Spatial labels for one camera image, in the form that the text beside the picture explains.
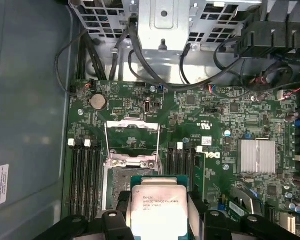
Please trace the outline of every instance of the black cable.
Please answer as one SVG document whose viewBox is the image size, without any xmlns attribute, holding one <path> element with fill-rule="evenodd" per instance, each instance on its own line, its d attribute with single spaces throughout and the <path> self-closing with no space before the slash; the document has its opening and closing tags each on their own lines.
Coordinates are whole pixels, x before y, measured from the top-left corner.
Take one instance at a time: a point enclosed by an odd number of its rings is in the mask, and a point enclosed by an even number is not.
<svg viewBox="0 0 300 240">
<path fill-rule="evenodd" d="M 130 38 L 131 38 L 131 42 L 132 42 L 134 52 L 135 52 L 137 58 L 139 59 L 141 65 L 146 70 L 146 72 L 148 74 L 150 74 L 150 76 L 153 77 L 153 79 L 156 82 L 162 84 L 167 89 L 170 89 L 170 90 L 176 91 L 176 92 L 192 90 L 194 88 L 210 84 L 213 81 L 215 81 L 215 80 L 219 79 L 220 77 L 222 77 L 225 73 L 227 73 L 229 70 L 231 70 L 235 65 L 237 65 L 241 61 L 241 58 L 239 58 L 236 61 L 234 61 L 232 64 L 230 64 L 228 67 L 226 67 L 223 71 L 217 73 L 216 75 L 214 75 L 214 76 L 212 76 L 212 77 L 210 77 L 206 80 L 197 82 L 195 84 L 190 84 L 190 85 L 185 85 L 185 86 L 170 86 L 168 83 L 166 83 L 162 78 L 160 78 L 156 74 L 156 72 L 149 66 L 149 64 L 145 60 L 145 58 L 142 54 L 140 42 L 139 42 L 139 39 L 138 39 L 136 24 L 133 23 L 133 22 L 131 22 L 131 24 L 130 24 L 129 34 L 130 34 Z"/>
<path fill-rule="evenodd" d="M 114 81 L 116 77 L 116 71 L 117 71 L 117 66 L 118 66 L 118 59 L 119 59 L 119 48 L 121 43 L 128 37 L 129 35 L 129 30 L 125 30 L 123 34 L 120 36 L 119 40 L 116 42 L 114 48 L 118 50 L 118 53 L 114 53 L 112 55 L 112 67 L 110 70 L 109 74 L 109 81 Z"/>
<path fill-rule="evenodd" d="M 92 66 L 95 70 L 95 73 L 99 80 L 107 80 L 107 76 L 104 70 L 104 67 L 102 65 L 101 59 L 96 51 L 94 42 L 92 38 L 90 37 L 89 33 L 86 33 L 83 35 L 83 39 L 86 44 L 86 48 L 89 52 L 89 55 L 91 57 Z"/>
<path fill-rule="evenodd" d="M 179 63 L 179 70 L 180 70 L 182 78 L 183 78 L 183 80 L 185 81 L 186 84 L 190 84 L 190 82 L 187 79 L 185 71 L 184 71 L 184 61 L 185 61 L 185 58 L 188 55 L 190 49 L 191 49 L 191 43 L 188 43 L 187 45 L 185 45 L 183 53 L 180 56 L 180 63 Z"/>
<path fill-rule="evenodd" d="M 59 72 L 59 58 L 61 56 L 61 54 L 67 49 L 69 48 L 72 44 L 76 43 L 77 41 L 80 40 L 80 38 L 86 34 L 88 32 L 87 29 L 85 29 L 83 32 L 81 32 L 75 39 L 73 39 L 71 42 L 69 42 L 66 46 L 64 46 L 55 56 L 54 59 L 54 71 L 55 71 L 55 75 L 56 75 L 56 79 L 58 81 L 59 86 L 61 87 L 61 89 L 69 96 L 78 96 L 81 92 L 83 92 L 85 90 L 85 88 L 80 89 L 78 92 L 70 92 L 69 90 L 67 90 L 65 88 L 65 86 L 62 83 L 61 77 L 60 77 L 60 72 Z"/>
<path fill-rule="evenodd" d="M 130 51 L 129 52 L 129 55 L 128 55 L 128 65 L 129 65 L 129 69 L 130 69 L 130 72 L 132 73 L 133 76 L 135 76 L 137 79 L 145 82 L 146 84 L 150 84 L 150 85 L 154 85 L 154 86 L 159 86 L 160 84 L 159 83 L 156 83 L 154 82 L 154 80 L 149 80 L 149 79 L 145 79 L 143 77 L 141 77 L 140 75 L 138 75 L 132 68 L 132 54 L 134 53 L 135 51 Z"/>
<path fill-rule="evenodd" d="M 234 37 L 234 38 L 227 39 L 227 40 L 225 40 L 224 42 L 222 42 L 222 43 L 216 48 L 216 50 L 214 51 L 214 53 L 213 53 L 213 61 L 214 61 L 214 64 L 215 64 L 215 66 L 216 66 L 218 69 L 220 69 L 221 71 L 223 71 L 226 67 L 223 66 L 223 65 L 221 64 L 221 62 L 218 60 L 218 55 L 217 55 L 217 53 L 219 52 L 219 50 L 220 50 L 223 46 L 225 46 L 225 45 L 227 45 L 227 44 L 229 44 L 229 43 L 237 42 L 238 40 L 240 40 L 240 37 Z M 229 74 L 232 74 L 232 75 L 234 75 L 235 77 L 237 77 L 238 79 L 240 79 L 240 74 L 236 73 L 235 71 L 229 71 L 228 73 L 229 73 Z"/>
</svg>

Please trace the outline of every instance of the green circuit board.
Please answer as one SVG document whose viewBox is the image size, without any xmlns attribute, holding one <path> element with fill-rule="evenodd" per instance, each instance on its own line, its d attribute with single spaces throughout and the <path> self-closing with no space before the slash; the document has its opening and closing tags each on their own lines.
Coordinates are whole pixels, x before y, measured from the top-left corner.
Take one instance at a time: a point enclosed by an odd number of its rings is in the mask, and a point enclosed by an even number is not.
<svg viewBox="0 0 300 240">
<path fill-rule="evenodd" d="M 80 88 L 86 82 L 75 84 Z M 261 102 L 252 101 L 251 95 L 229 100 L 200 88 L 185 92 L 166 89 L 152 92 L 150 87 L 135 82 L 96 81 L 93 88 L 71 98 L 67 139 L 75 139 L 77 144 L 66 149 L 62 217 L 80 214 L 92 219 L 102 206 L 116 207 L 113 195 L 117 196 L 118 189 L 130 190 L 130 185 L 119 178 L 129 181 L 130 175 L 153 174 L 150 169 L 129 168 L 126 173 L 123 168 L 111 171 L 107 204 L 102 203 L 104 163 L 108 156 L 105 122 L 138 118 L 146 123 L 160 124 L 158 152 L 163 174 L 172 171 L 168 162 L 172 146 L 183 143 L 191 151 L 199 146 L 202 151 L 194 151 L 191 156 L 194 165 L 191 190 L 202 193 L 202 199 L 215 209 L 231 187 L 252 190 L 262 203 L 276 208 L 279 223 L 279 212 L 287 210 L 285 193 L 291 192 L 296 197 L 300 194 L 292 184 L 295 129 L 292 123 L 284 121 L 287 113 L 296 107 L 294 97 L 278 101 L 270 92 Z M 217 87 L 217 92 L 221 96 L 235 97 L 243 90 Z M 103 110 L 97 111 L 91 106 L 90 99 L 95 94 L 105 97 Z M 158 134 L 150 130 L 110 128 L 107 136 L 109 148 L 120 154 L 151 155 L 157 149 Z M 276 174 L 238 172 L 238 140 L 256 138 L 275 141 Z M 92 141 L 89 151 L 80 143 L 86 139 Z"/>
</svg>

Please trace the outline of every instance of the aluminum heatsink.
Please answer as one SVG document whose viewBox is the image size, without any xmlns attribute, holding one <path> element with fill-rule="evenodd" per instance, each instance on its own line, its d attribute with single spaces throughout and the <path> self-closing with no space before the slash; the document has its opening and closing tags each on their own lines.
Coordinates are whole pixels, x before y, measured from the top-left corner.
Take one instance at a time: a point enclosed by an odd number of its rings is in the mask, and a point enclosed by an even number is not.
<svg viewBox="0 0 300 240">
<path fill-rule="evenodd" d="M 239 140 L 239 173 L 275 174 L 276 142 L 270 140 Z"/>
</svg>

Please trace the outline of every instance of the motherboard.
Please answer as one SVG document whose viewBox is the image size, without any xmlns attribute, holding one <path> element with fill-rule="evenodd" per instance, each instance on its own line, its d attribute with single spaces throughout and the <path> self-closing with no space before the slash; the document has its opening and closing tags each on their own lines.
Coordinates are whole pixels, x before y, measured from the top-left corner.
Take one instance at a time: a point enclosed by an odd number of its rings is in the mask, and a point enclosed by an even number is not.
<svg viewBox="0 0 300 240">
<path fill-rule="evenodd" d="M 188 191 L 202 194 L 211 209 L 235 220 L 242 210 L 232 194 L 240 189 L 258 199 L 262 214 L 284 225 L 283 214 L 294 211 L 300 197 L 294 96 L 227 99 L 243 89 L 216 91 L 218 96 L 200 88 L 172 92 L 143 82 L 95 81 L 71 98 L 62 217 L 92 220 L 115 209 L 121 192 L 131 190 L 132 176 L 187 175 Z M 298 213 L 291 216 L 300 235 Z"/>
</svg>

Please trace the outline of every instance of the ram slot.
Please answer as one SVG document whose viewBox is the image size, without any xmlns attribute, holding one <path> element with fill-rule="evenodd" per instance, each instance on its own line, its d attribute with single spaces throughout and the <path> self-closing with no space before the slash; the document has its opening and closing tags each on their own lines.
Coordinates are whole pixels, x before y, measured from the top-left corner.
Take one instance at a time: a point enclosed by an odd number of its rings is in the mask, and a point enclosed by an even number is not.
<svg viewBox="0 0 300 240">
<path fill-rule="evenodd" d="M 72 149 L 72 156 L 71 156 L 71 183 L 70 183 L 70 207 L 69 207 L 69 215 L 74 215 L 76 211 L 76 174 L 77 174 L 77 164 L 78 164 L 78 156 L 79 151 L 77 147 Z"/>
<path fill-rule="evenodd" d="M 167 175 L 173 175 L 175 174 L 174 171 L 174 155 L 175 155 L 175 150 L 173 148 L 168 148 L 167 154 L 166 154 L 166 169 L 165 173 Z"/>
<path fill-rule="evenodd" d="M 83 195 L 84 195 L 84 174 L 85 174 L 85 158 L 86 158 L 86 151 L 82 147 L 80 150 L 80 158 L 78 162 L 78 172 L 77 172 L 77 215 L 82 215 L 82 204 L 83 204 Z"/>
<path fill-rule="evenodd" d="M 184 171 L 183 166 L 183 150 L 175 150 L 175 174 L 182 175 Z"/>
<path fill-rule="evenodd" d="M 99 203 L 99 180 L 101 173 L 101 151 L 99 147 L 96 147 L 93 151 L 93 193 L 92 195 L 92 219 L 95 219 L 98 214 L 98 203 Z"/>
<path fill-rule="evenodd" d="M 91 221 L 91 195 L 92 195 L 92 175 L 93 175 L 93 150 L 86 151 L 86 178 L 85 178 L 85 208 L 84 216 Z"/>
<path fill-rule="evenodd" d="M 189 178 L 189 189 L 193 190 L 194 175 L 195 175 L 195 161 L 196 161 L 196 150 L 194 148 L 187 149 L 189 151 L 189 159 L 186 164 L 186 175 Z"/>
<path fill-rule="evenodd" d="M 190 159 L 190 150 L 183 150 L 183 161 L 182 161 L 182 175 L 189 175 L 189 159 Z"/>
</svg>

